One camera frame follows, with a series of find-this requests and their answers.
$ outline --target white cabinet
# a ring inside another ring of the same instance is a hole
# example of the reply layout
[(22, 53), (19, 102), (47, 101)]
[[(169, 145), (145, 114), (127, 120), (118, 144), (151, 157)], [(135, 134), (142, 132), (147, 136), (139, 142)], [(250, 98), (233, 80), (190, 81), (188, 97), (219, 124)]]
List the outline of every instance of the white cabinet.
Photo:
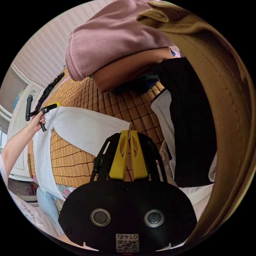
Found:
[[(33, 102), (31, 104), (31, 110), (34, 110), (36, 104), (40, 97), (42, 96), (44, 88), (35, 82), (31, 81), (23, 94), (21, 95), (14, 111), (12, 114), (12, 118), (10, 121), (7, 140), (9, 140), (12, 136), (17, 134), (21, 129), (23, 129), (29, 122), (26, 121), (26, 106), (27, 106), (27, 97), (28, 95), (33, 95)], [(27, 164), (27, 146), (17, 159), (12, 171), (10, 178), (14, 178), (17, 180), (31, 180), (29, 174), (29, 167)]]

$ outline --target pink hoodie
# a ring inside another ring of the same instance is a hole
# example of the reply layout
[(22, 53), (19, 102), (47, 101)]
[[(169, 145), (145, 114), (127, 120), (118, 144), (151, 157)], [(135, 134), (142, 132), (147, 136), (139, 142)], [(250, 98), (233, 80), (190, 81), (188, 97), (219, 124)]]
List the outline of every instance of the pink hoodie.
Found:
[(69, 36), (66, 64), (74, 81), (81, 81), (125, 56), (174, 44), (159, 30), (136, 21), (149, 10), (146, 0), (117, 0), (100, 10)]

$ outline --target person's arm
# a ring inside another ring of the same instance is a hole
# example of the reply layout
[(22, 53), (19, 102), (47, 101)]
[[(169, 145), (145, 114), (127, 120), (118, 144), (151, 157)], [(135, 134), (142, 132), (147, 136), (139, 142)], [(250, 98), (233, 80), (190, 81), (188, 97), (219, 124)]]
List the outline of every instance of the person's arm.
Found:
[(40, 122), (45, 124), (45, 117), (42, 112), (34, 116), (27, 126), (7, 141), (1, 153), (7, 177), (9, 177), (13, 166), (26, 145), (35, 133), (41, 129)]

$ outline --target bamboo mat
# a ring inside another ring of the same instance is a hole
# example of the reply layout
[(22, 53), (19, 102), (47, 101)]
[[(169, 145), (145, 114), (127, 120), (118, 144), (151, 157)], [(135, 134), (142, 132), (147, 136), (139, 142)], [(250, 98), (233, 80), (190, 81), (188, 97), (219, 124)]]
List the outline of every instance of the bamboo mat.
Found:
[[(100, 93), (90, 78), (80, 82), (68, 79), (52, 93), (45, 106), (59, 102), (61, 106), (82, 107), (123, 119), (132, 124), (131, 129), (151, 137), (160, 148), (164, 138), (157, 116), (151, 110), (151, 102), (162, 89), (163, 86), (158, 82), (142, 95), (126, 92), (115, 96), (110, 92)], [(36, 176), (32, 141), (29, 143), (28, 150), (32, 175)], [(90, 181), (94, 156), (69, 144), (54, 130), (50, 151), (56, 183), (79, 187)], [(128, 154), (127, 170), (131, 170), (130, 154)]]

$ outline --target window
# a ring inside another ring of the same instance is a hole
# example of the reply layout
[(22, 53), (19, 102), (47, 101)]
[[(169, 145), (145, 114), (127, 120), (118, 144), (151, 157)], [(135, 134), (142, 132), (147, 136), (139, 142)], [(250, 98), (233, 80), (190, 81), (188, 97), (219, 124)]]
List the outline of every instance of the window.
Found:
[(2, 150), (7, 142), (7, 135), (0, 130), (0, 153), (2, 153)]

